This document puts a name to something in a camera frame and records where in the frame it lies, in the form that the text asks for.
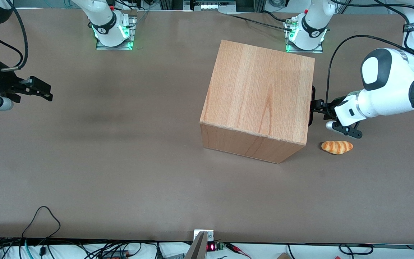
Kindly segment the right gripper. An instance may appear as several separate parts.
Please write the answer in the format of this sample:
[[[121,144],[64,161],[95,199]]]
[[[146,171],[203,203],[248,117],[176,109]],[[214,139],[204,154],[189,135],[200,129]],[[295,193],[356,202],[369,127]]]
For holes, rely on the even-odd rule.
[[[7,65],[0,62],[0,69],[7,68]],[[17,77],[15,72],[0,71],[0,96],[11,99],[12,102],[20,103],[21,96],[37,96],[47,101],[52,101],[51,85],[41,79],[30,76],[23,80]]]

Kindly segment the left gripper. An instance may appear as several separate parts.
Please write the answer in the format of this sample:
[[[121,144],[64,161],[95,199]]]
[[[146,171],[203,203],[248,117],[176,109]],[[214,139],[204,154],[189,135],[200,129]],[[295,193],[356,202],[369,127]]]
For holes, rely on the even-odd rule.
[[[339,120],[342,126],[350,126],[364,120],[358,108],[358,95],[338,97],[327,103],[325,100],[312,100],[312,110],[324,110],[324,120]]]

